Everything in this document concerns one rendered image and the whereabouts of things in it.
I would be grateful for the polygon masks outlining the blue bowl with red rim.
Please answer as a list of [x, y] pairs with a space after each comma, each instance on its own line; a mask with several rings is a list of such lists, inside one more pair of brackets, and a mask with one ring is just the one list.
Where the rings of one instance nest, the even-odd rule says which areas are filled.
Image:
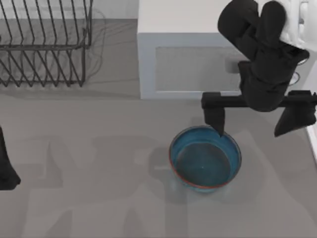
[[227, 133], [199, 125], [179, 132], [169, 146], [169, 163], [175, 177], [186, 187], [202, 193], [228, 185], [239, 173], [242, 154]]

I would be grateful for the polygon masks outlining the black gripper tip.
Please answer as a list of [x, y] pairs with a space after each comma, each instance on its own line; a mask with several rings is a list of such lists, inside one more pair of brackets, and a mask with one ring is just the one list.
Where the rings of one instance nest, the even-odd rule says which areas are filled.
[[3, 130], [0, 126], [0, 191], [14, 190], [20, 183], [21, 178], [9, 160]]

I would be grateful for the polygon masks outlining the pale microwave oven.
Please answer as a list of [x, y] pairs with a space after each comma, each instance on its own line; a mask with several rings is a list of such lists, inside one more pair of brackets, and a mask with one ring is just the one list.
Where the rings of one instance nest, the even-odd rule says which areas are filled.
[[199, 99], [240, 93], [243, 55], [218, 31], [231, 0], [139, 0], [137, 30], [142, 99]]

